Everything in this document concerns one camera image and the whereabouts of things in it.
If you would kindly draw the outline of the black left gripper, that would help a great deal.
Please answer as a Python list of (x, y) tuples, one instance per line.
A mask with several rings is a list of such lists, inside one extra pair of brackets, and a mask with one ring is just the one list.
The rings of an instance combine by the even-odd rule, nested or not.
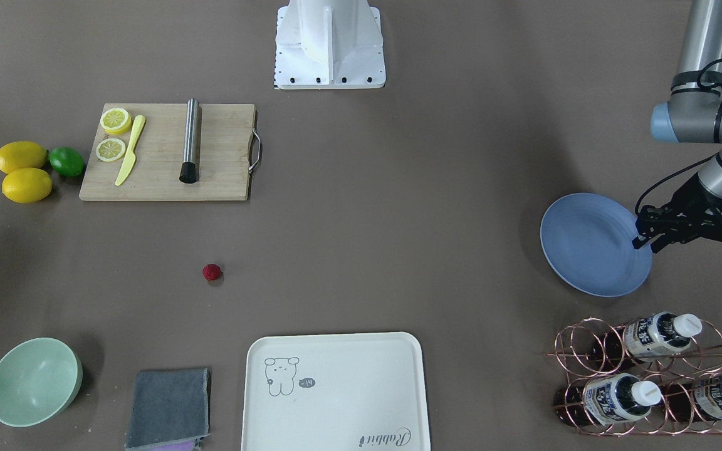
[(662, 207), (642, 206), (637, 220), (634, 249), (650, 245), (659, 253), (671, 243), (687, 244), (695, 239), (722, 242), (722, 198), (708, 192), (700, 182), (686, 182)]

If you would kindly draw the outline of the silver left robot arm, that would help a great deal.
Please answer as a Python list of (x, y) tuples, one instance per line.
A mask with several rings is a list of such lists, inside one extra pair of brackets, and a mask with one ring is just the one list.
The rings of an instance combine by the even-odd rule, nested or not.
[[(659, 141), (722, 145), (722, 1), (691, 5), (670, 100), (651, 115)], [(638, 200), (634, 249), (650, 245), (659, 253), (671, 243), (695, 239), (722, 242), (722, 149), (693, 167), (696, 174), (662, 206)]]

